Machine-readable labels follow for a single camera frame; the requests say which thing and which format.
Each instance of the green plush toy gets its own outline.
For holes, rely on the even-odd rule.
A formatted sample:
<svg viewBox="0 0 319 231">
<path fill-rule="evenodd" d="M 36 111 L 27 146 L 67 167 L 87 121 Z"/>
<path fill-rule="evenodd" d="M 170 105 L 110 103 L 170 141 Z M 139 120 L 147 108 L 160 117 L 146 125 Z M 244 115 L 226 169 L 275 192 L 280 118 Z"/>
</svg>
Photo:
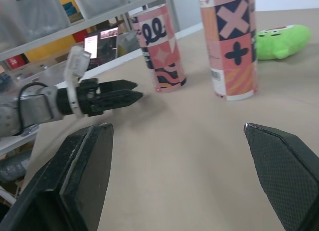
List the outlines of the green plush toy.
<svg viewBox="0 0 319 231">
<path fill-rule="evenodd" d="M 303 25 L 261 31 L 257 33 L 258 59 L 284 59 L 302 50 L 310 38 L 310 29 Z"/>
</svg>

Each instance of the beige tabletop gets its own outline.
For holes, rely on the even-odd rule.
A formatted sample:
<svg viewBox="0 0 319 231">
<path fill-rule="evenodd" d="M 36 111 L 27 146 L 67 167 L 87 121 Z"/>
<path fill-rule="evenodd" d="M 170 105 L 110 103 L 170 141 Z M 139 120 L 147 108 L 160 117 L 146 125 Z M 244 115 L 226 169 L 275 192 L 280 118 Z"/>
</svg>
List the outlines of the beige tabletop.
<svg viewBox="0 0 319 231">
<path fill-rule="evenodd" d="M 245 122 L 298 135 L 319 154 L 319 9 L 261 12 L 259 29 L 304 24 L 311 44 L 263 61 L 259 93 L 227 102 L 214 95 L 203 31 L 178 41 L 187 84 L 154 92 L 143 57 L 98 76 L 126 79 L 145 97 L 102 116 L 41 125 L 26 181 L 85 126 L 112 123 L 113 159 L 99 231 L 283 231 L 255 171 Z"/>
</svg>

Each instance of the monitor screen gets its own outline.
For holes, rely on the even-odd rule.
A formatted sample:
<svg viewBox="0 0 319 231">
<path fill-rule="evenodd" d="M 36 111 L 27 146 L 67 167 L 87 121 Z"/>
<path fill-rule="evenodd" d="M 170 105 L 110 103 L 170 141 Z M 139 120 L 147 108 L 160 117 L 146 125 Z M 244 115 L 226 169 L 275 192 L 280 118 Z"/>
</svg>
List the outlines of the monitor screen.
<svg viewBox="0 0 319 231">
<path fill-rule="evenodd" d="M 105 64 L 117 57 L 117 36 L 118 27 L 97 31 L 86 36 L 84 49 L 91 53 L 91 66 Z"/>
</svg>

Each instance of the white shelf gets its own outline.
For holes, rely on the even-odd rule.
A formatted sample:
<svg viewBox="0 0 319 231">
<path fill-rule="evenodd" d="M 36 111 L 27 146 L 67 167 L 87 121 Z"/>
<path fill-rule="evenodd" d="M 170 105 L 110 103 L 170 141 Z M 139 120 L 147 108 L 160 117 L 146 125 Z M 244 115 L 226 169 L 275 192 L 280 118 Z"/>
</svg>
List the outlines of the white shelf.
<svg viewBox="0 0 319 231">
<path fill-rule="evenodd" d="M 37 48 L 39 46 L 46 45 L 50 42 L 61 39 L 61 38 L 66 37 L 68 35 L 72 35 L 78 31 L 84 30 L 88 27 L 94 26 L 96 24 L 99 24 L 101 22 L 104 22 L 106 20 L 114 18 L 116 16 L 125 14 L 129 11 L 132 11 L 136 8 L 142 7 L 146 4 L 152 3 L 154 1 L 157 1 L 157 0 L 137 0 L 137 1 L 134 1 L 130 4 L 127 4 L 127 5 L 118 7 L 116 9 L 112 9 L 110 11 L 107 11 L 106 13 L 101 14 L 99 16 L 96 16 L 94 18 L 91 18 L 88 20 L 83 19 L 81 21 L 76 22 L 76 24 L 74 24 L 66 29 L 63 29 L 61 31 L 58 31 L 54 34 L 47 35 L 45 37 L 34 40 L 34 41 L 29 42 L 27 44 L 24 44 L 24 45 L 21 45 L 21 46 L 18 46 L 16 48 L 13 48 L 13 49 L 10 49 L 10 50 L 7 50 L 7 51 L 0 53 L 0 61 L 9 59 L 13 56 L 16 56 L 16 55 L 19 55 L 22 53 L 25 53 L 26 51 L 32 50 L 32 49 Z"/>
</svg>

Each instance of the pink patterned cylinder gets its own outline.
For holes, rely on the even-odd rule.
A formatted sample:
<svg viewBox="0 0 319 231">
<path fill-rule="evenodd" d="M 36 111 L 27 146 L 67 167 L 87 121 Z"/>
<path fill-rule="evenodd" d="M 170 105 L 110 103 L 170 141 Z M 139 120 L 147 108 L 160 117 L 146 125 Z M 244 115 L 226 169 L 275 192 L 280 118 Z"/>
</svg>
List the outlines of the pink patterned cylinder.
<svg viewBox="0 0 319 231">
<path fill-rule="evenodd" d="M 167 5 L 144 10 L 131 19 L 156 91 L 181 88 L 186 76 Z"/>
<path fill-rule="evenodd" d="M 258 90 L 255 0 L 199 0 L 215 93 L 242 100 Z"/>
</svg>

